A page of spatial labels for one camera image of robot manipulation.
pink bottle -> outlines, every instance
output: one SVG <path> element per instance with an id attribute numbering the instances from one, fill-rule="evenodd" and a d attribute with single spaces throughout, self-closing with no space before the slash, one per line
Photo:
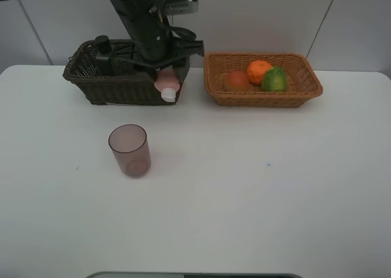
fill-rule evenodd
<path id="1" fill-rule="evenodd" d="M 158 72 L 155 88 L 161 92 L 161 98 L 164 101 L 169 103 L 175 102 L 180 85 L 179 79 L 171 67 Z"/>

dark wicker basket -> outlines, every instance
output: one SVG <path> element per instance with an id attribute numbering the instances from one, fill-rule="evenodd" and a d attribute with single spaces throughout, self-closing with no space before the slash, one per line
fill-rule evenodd
<path id="1" fill-rule="evenodd" d="M 113 45 L 130 45 L 129 40 L 111 40 Z M 151 81 L 140 81 L 136 76 L 134 65 L 123 63 L 119 66 L 118 76 L 101 76 L 95 63 L 98 49 L 94 47 L 93 41 L 83 43 L 77 52 L 70 58 L 65 67 L 63 77 L 77 85 L 86 98 L 95 105 L 106 104 L 127 104 L 161 106 L 175 103 L 167 103 L 161 98 Z M 188 74 L 190 65 L 186 66 L 183 73 L 179 75 L 182 88 L 183 80 Z"/>

pink cup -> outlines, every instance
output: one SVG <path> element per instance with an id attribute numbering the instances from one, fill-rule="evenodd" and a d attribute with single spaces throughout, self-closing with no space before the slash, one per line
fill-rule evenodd
<path id="1" fill-rule="evenodd" d="M 130 177 L 141 177 L 151 167 L 147 133 L 138 125 L 123 125 L 109 136 L 109 146 L 121 171 Z"/>

white wall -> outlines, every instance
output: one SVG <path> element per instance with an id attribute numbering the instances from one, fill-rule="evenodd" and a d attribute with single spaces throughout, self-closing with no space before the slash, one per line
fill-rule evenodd
<path id="1" fill-rule="evenodd" d="M 15 64 L 49 64 L 17 0 L 0 2 L 0 25 L 0 73 Z"/>
<path id="2" fill-rule="evenodd" d="M 206 51 L 295 52 L 307 55 L 331 0 L 201 0 L 199 12 L 175 16 Z M 197 59 L 193 67 L 202 66 Z"/>
<path id="3" fill-rule="evenodd" d="M 128 38 L 109 0 L 21 0 L 54 64 L 84 41 Z M 286 51 L 307 55 L 331 0 L 201 0 L 200 12 L 176 16 L 207 51 Z M 389 0 L 334 0 L 309 59 L 319 70 L 382 71 L 391 76 Z M 17 0 L 0 2 L 0 72 L 49 64 Z M 196 59 L 193 67 L 201 67 Z"/>
<path id="4" fill-rule="evenodd" d="M 129 38 L 110 0 L 21 1 L 55 65 L 65 65 L 81 43 L 98 35 Z"/>
<path id="5" fill-rule="evenodd" d="M 309 55 L 311 64 L 391 77 L 390 14 L 390 0 L 334 0 Z"/>

black object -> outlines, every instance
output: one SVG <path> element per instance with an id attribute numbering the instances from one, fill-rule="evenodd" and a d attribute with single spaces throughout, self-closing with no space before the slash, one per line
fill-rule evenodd
<path id="1" fill-rule="evenodd" d="M 95 60 L 102 75 L 116 76 L 120 71 L 118 65 L 127 62 L 152 79 L 156 79 L 156 71 L 170 66 L 179 76 L 184 72 L 181 65 L 190 55 L 204 55 L 203 42 L 196 40 L 196 34 L 189 29 L 171 26 L 167 18 L 167 14 L 195 12 L 198 0 L 110 1 L 132 43 L 130 46 L 116 47 L 110 45 L 106 36 L 95 39 L 98 48 Z"/>

